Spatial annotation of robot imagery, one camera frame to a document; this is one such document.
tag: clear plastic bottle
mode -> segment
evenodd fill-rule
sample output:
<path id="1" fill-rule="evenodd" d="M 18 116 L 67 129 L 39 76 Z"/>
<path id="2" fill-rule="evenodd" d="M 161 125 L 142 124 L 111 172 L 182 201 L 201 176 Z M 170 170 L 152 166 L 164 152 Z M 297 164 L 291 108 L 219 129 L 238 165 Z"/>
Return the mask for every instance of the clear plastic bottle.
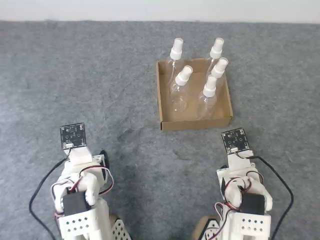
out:
<path id="1" fill-rule="evenodd" d="M 184 66 L 175 77 L 169 88 L 169 104 L 173 111 L 183 112 L 188 106 L 189 85 L 188 80 L 193 72 L 191 66 Z"/>
<path id="2" fill-rule="evenodd" d="M 226 67 L 229 61 L 225 57 L 221 57 L 219 61 L 214 65 L 213 69 L 211 70 L 211 75 L 217 78 L 216 82 L 216 94 L 219 95 L 220 90 L 223 86 L 223 79 L 221 78 L 224 74 Z"/>
<path id="3" fill-rule="evenodd" d="M 217 102 L 216 96 L 217 78 L 209 75 L 198 99 L 196 119 L 210 119 Z"/>
<path id="4" fill-rule="evenodd" d="M 215 39 L 214 44 L 210 50 L 209 57 L 207 58 L 208 68 L 206 70 L 205 79 L 207 79 L 210 75 L 211 70 L 214 67 L 214 61 L 221 57 L 224 42 L 225 41 L 221 37 L 217 37 Z"/>
<path id="5" fill-rule="evenodd" d="M 170 57 L 166 61 L 166 72 L 169 73 L 167 80 L 168 86 L 172 84 L 175 77 L 184 66 L 184 61 L 181 59 L 183 44 L 184 40 L 182 38 L 174 39 L 173 46 L 170 51 Z"/>

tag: white spray nozzle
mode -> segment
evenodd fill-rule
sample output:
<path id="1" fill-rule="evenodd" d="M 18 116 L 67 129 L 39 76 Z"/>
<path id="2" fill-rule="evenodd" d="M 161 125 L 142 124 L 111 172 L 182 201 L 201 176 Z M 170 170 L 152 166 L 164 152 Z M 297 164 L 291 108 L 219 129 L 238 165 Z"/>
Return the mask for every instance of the white spray nozzle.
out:
<path id="1" fill-rule="evenodd" d="M 172 58 L 173 60 L 181 59 L 183 44 L 184 40 L 182 38 L 174 39 L 173 46 L 170 52 L 170 58 Z"/>
<path id="2" fill-rule="evenodd" d="M 216 94 L 216 83 L 217 78 L 215 76 L 209 75 L 206 84 L 203 87 L 203 95 L 208 98 L 212 98 Z"/>
<path id="3" fill-rule="evenodd" d="M 224 46 L 224 40 L 221 37 L 218 37 L 214 41 L 214 45 L 210 51 L 210 57 L 213 59 L 218 59 L 221 57 L 222 48 Z"/>
<path id="4" fill-rule="evenodd" d="M 194 70 L 191 66 L 184 66 L 181 72 L 179 72 L 178 75 L 175 77 L 175 83 L 179 86 L 186 85 L 193 71 Z"/>
<path id="5" fill-rule="evenodd" d="M 219 59 L 216 65 L 212 68 L 211 75 L 218 78 L 221 78 L 222 74 L 224 74 L 225 69 L 228 65 L 229 61 L 225 57 Z"/>

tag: white wall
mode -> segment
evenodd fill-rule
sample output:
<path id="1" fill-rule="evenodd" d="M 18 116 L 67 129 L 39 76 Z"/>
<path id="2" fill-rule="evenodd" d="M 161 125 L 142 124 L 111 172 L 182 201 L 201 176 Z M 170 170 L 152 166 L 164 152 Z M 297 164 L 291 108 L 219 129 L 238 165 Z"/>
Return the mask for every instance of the white wall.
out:
<path id="1" fill-rule="evenodd" d="M 0 0 L 0 20 L 320 23 L 320 0 Z"/>

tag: gray carpet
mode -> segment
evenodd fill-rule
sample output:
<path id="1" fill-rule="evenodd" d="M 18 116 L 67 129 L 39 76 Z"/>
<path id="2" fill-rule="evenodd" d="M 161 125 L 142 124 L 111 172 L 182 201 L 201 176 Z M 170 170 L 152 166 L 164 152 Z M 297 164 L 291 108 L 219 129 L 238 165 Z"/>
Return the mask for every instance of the gray carpet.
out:
<path id="1" fill-rule="evenodd" d="M 155 63 L 184 39 L 202 57 L 225 39 L 234 119 L 227 128 L 161 132 Z M 320 25 L 197 22 L 0 22 L 0 239 L 49 239 L 28 212 L 64 157 L 59 126 L 85 122 L 92 153 L 109 153 L 105 197 L 134 240 L 187 240 L 221 200 L 220 132 L 244 127 L 251 146 L 292 187 L 278 240 L 319 239 Z M 289 194 L 262 163 L 272 229 Z M 49 187 L 34 202 L 54 231 Z"/>

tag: cardboard box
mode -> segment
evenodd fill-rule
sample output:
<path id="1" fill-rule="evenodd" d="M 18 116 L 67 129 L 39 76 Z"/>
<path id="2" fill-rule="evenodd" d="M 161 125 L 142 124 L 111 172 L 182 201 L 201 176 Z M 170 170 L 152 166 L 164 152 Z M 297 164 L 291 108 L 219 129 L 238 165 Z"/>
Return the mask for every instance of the cardboard box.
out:
<path id="1" fill-rule="evenodd" d="M 169 106 L 169 90 L 167 81 L 169 80 L 166 72 L 166 62 L 159 61 L 156 64 L 156 81 L 158 94 L 158 107 L 160 115 L 160 129 L 162 131 L 175 131 L 186 129 L 206 129 L 216 127 L 226 127 L 233 118 L 233 111 L 229 95 L 227 77 L 222 76 L 223 84 L 220 93 L 217 95 L 217 103 L 213 110 L 211 119 L 196 119 L 198 97 L 202 91 L 206 80 L 207 62 L 204 58 L 187 60 L 185 65 L 193 68 L 193 73 L 189 79 L 189 101 L 188 107 L 184 112 L 176 113 Z"/>

